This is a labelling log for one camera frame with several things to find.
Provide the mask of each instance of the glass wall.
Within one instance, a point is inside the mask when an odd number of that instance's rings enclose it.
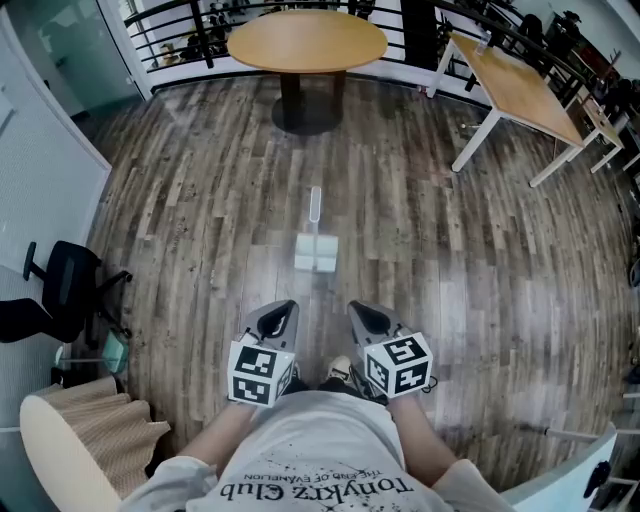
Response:
[[[32,64],[85,132],[141,99],[96,0],[20,0],[7,9]]]

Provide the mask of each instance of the black and white marker cube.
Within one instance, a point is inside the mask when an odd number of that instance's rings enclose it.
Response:
[[[433,355],[419,332],[364,348],[369,382],[389,398],[429,384]]]
[[[252,336],[231,342],[227,366],[229,398],[237,402],[273,407],[287,388],[295,354],[256,345]]]

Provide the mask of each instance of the beige cushion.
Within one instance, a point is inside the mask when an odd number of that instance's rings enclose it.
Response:
[[[113,512],[147,481],[144,468],[170,427],[151,422],[149,404],[117,394],[107,377],[28,396],[20,430],[33,470],[61,512]]]

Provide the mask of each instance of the shoe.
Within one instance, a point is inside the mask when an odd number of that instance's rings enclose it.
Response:
[[[351,359],[347,356],[336,357],[329,363],[327,379],[337,378],[349,386],[353,386],[351,378]]]

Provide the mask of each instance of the wall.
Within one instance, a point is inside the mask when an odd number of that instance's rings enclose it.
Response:
[[[607,0],[607,3],[640,41],[640,13],[627,0]]]
[[[616,50],[621,50],[622,56],[616,64],[618,72],[627,78],[640,78],[640,41],[605,0],[514,0],[513,5],[522,14],[535,14],[545,30],[551,24],[554,11],[578,13],[582,19],[578,25],[582,35],[609,59]]]

